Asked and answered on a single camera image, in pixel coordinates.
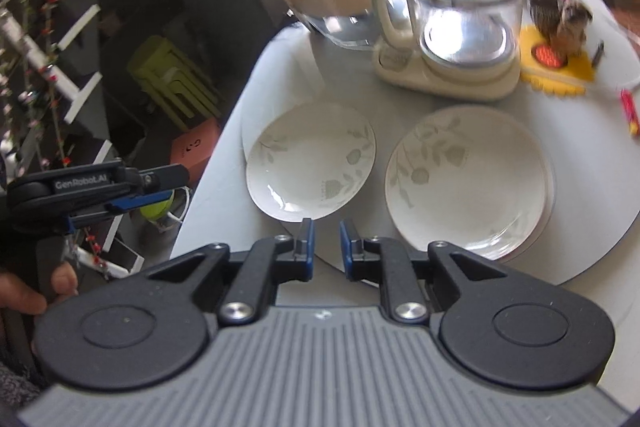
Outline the person's left hand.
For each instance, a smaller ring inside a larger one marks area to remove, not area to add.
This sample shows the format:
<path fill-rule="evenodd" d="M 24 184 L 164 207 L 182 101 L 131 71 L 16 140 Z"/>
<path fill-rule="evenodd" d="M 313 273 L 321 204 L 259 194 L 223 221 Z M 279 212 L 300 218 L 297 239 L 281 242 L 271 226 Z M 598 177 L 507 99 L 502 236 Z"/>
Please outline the person's left hand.
<path fill-rule="evenodd" d="M 78 278 L 73 267 L 63 262 L 51 274 L 54 292 L 52 303 L 74 297 L 78 294 Z M 0 307 L 27 315 L 41 315 L 46 312 L 49 301 L 38 291 L 34 291 L 19 277 L 8 271 L 0 275 Z"/>

